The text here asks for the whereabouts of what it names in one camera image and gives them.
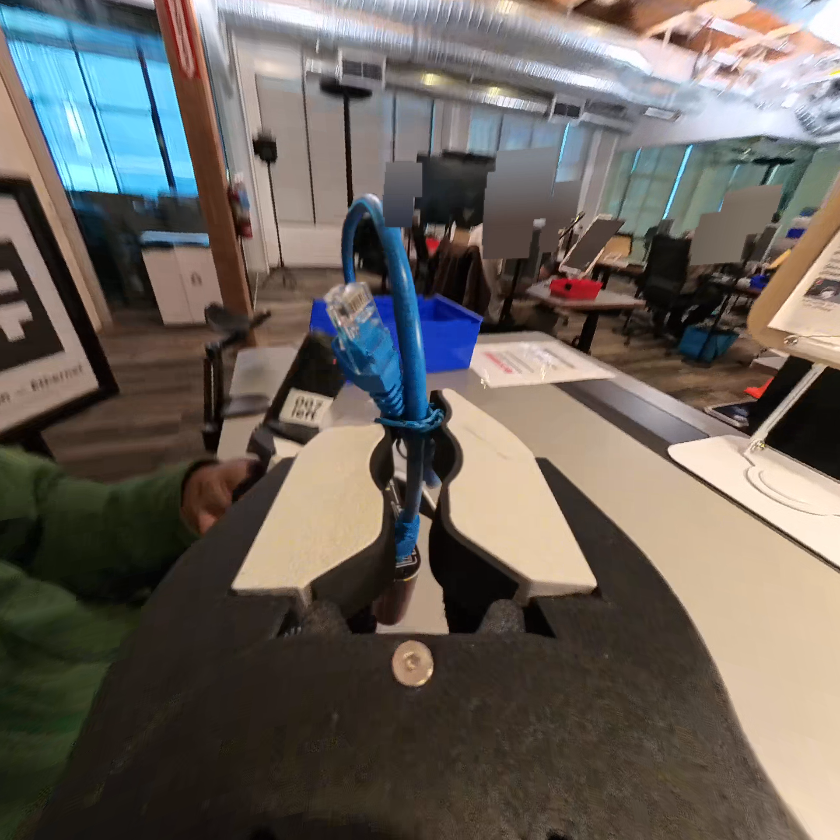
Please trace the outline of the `red white post sign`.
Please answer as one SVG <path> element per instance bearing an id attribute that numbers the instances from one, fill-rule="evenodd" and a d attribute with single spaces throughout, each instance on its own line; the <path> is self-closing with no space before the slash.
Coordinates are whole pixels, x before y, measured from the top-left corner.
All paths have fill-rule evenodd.
<path id="1" fill-rule="evenodd" d="M 194 80 L 197 60 L 192 13 L 186 1 L 163 1 L 164 15 L 171 30 L 177 65 L 183 78 Z"/>

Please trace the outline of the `wooden post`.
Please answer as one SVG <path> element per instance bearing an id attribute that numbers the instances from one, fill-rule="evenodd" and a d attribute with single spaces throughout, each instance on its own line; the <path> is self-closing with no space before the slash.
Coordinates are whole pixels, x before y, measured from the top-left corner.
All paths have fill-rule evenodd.
<path id="1" fill-rule="evenodd" d="M 228 204 L 227 167 L 203 39 L 195 4 L 186 2 L 192 13 L 196 48 L 197 75 L 194 80 L 183 78 L 177 65 L 172 32 L 165 18 L 162 1 L 154 2 L 154 10 L 174 80 L 222 303 L 232 313 L 251 319 L 254 313 L 245 264 Z"/>

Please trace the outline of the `black office chair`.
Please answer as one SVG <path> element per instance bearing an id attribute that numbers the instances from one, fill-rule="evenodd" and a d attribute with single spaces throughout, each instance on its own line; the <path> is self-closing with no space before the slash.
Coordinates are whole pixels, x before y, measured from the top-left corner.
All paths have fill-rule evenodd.
<path id="1" fill-rule="evenodd" d="M 694 294 L 688 288 L 691 246 L 691 238 L 653 237 L 639 289 L 656 338 L 674 327 L 678 316 L 690 307 Z"/>

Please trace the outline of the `black floor lamp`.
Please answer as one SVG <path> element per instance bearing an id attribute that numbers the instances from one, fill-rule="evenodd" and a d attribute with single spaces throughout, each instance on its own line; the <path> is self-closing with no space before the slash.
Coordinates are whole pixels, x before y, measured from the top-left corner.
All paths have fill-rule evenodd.
<path id="1" fill-rule="evenodd" d="M 334 78 L 322 78 L 319 86 L 324 95 L 341 102 L 346 198 L 347 207 L 350 207 L 354 200 L 351 106 L 355 102 L 369 99 L 372 94 L 367 89 L 347 85 Z"/>

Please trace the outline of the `blue plastic bin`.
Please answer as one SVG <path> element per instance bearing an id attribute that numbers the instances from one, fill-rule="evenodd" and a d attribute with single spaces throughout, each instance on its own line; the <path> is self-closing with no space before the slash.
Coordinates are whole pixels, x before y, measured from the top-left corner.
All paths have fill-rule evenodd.
<path id="1" fill-rule="evenodd" d="M 374 302 L 400 352 L 392 296 L 374 295 Z M 416 302 L 427 373 L 469 368 L 483 318 L 439 295 L 417 295 Z M 331 337 L 336 334 L 327 312 L 327 304 L 322 298 L 315 299 L 311 304 L 309 331 L 325 332 Z"/>

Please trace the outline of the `black computer monitor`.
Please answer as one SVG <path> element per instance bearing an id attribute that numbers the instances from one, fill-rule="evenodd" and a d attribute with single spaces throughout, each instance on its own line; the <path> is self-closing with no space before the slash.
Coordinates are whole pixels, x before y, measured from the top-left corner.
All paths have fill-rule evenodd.
<path id="1" fill-rule="evenodd" d="M 484 223 L 487 177 L 496 158 L 445 151 L 416 155 L 422 166 L 422 194 L 416 200 L 423 226 L 471 229 Z"/>

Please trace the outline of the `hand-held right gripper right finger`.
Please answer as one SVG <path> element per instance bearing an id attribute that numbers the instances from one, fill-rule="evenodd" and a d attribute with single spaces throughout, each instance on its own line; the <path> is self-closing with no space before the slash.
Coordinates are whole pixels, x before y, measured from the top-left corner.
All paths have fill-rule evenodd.
<path id="1" fill-rule="evenodd" d="M 432 394 L 440 488 L 429 564 L 448 621 L 481 621 L 498 601 L 590 596 L 595 574 L 541 465 L 506 425 L 457 391 Z"/>

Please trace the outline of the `smartphone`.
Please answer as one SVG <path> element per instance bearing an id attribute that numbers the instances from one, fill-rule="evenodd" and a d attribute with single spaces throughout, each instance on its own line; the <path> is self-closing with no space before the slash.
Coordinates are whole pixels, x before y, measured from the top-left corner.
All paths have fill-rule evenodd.
<path id="1" fill-rule="evenodd" d="M 750 414 L 756 402 L 756 400 L 750 398 L 741 402 L 706 406 L 703 412 L 729 426 L 743 431 L 749 427 Z"/>

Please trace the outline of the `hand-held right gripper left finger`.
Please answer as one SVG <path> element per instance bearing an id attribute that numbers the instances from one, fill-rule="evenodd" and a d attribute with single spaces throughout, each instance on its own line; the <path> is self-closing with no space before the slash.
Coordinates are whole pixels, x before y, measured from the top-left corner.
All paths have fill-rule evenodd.
<path id="1" fill-rule="evenodd" d="M 291 461 L 233 593 L 329 602 L 346 618 L 363 611 L 394 575 L 393 471 L 383 425 L 322 431 Z"/>

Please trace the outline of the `black network adapter box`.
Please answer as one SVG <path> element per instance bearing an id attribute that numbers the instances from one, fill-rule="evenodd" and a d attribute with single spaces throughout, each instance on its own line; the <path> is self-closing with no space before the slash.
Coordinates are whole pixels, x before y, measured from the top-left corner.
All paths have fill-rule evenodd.
<path id="1" fill-rule="evenodd" d="M 419 572 L 422 558 L 417 547 L 419 537 L 419 517 L 407 531 L 402 525 L 403 499 L 398 482 L 391 479 L 386 490 L 395 520 L 395 581 L 410 581 Z"/>

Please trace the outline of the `light panel on tripod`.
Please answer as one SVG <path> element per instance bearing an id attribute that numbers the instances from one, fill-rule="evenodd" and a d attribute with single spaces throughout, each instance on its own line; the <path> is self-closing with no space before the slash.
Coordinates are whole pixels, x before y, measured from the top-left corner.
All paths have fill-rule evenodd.
<path id="1" fill-rule="evenodd" d="M 257 132 L 256 136 L 252 140 L 252 146 L 255 156 L 259 158 L 266 166 L 266 177 L 269 188 L 271 216 L 276 234 L 276 245 L 278 252 L 277 270 L 280 273 L 281 284 L 284 288 L 287 288 L 289 290 L 295 290 L 298 285 L 297 279 L 294 277 L 293 273 L 291 272 L 291 269 L 287 267 L 285 261 L 280 236 L 280 223 L 277 212 L 277 195 L 274 181 L 274 167 L 278 160 L 277 140 L 271 132 L 262 129 Z"/>

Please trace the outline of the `red fire extinguisher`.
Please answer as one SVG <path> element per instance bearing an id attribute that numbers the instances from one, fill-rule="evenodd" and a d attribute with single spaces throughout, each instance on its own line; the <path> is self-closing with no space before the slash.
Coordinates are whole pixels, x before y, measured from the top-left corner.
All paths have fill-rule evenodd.
<path id="1" fill-rule="evenodd" d="M 249 195 L 245 180 L 240 173 L 235 174 L 228 182 L 227 201 L 237 237 L 245 240 L 252 239 L 254 232 Z"/>

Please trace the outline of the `framed black-white tag sign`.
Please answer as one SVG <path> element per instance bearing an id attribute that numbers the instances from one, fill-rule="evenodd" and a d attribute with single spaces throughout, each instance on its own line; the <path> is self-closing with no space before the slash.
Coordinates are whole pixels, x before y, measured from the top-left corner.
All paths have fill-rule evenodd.
<path id="1" fill-rule="evenodd" d="M 2 444 L 30 443 L 118 394 L 34 186 L 2 176 Z"/>

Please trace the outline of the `person's left hand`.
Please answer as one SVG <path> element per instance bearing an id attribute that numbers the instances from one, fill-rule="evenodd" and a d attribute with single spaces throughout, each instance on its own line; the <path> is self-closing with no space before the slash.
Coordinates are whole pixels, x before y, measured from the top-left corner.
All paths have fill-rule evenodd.
<path id="1" fill-rule="evenodd" d="M 203 536 L 232 507 L 242 488 L 257 477 L 255 458 L 202 463 L 182 484 L 181 516 L 197 536 Z"/>

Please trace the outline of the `person's left forearm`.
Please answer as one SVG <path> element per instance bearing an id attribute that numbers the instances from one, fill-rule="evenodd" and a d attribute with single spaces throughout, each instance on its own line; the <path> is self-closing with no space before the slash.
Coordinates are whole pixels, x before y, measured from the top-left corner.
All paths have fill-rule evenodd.
<path id="1" fill-rule="evenodd" d="M 2 447 L 2 838 L 32 830 L 140 604 L 197 541 L 187 482 L 215 466 L 103 484 Z"/>

